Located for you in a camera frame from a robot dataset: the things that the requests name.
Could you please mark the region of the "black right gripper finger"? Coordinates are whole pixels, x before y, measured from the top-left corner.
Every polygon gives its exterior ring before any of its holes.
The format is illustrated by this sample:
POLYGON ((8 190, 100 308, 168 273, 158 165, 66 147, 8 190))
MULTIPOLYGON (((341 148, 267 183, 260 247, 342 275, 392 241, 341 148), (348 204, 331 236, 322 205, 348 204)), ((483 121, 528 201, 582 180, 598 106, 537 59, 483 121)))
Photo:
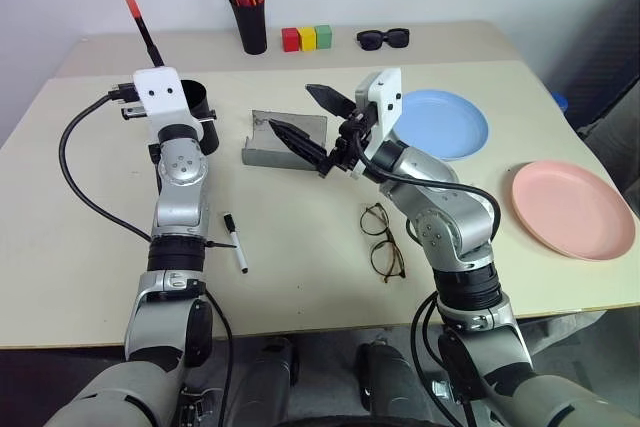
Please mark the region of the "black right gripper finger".
POLYGON ((295 125, 276 119, 270 119, 269 125, 276 137, 291 152, 311 165, 319 165, 327 158, 326 150, 295 125))
POLYGON ((356 110, 356 104, 332 87, 321 84, 306 84, 306 91, 327 112, 348 119, 356 110))

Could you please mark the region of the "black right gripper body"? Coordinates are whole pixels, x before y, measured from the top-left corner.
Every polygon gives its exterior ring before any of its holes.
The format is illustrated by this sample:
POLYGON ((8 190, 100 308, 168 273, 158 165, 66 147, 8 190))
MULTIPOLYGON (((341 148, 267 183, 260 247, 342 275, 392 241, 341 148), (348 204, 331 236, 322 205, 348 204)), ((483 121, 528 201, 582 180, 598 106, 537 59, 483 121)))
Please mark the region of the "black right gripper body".
POLYGON ((331 152, 320 161, 317 168, 321 177, 337 167, 342 171, 354 171, 359 161, 357 144, 362 145, 377 123, 377 104, 369 102, 358 108, 354 102, 343 102, 336 116, 345 121, 339 127, 339 135, 331 152))

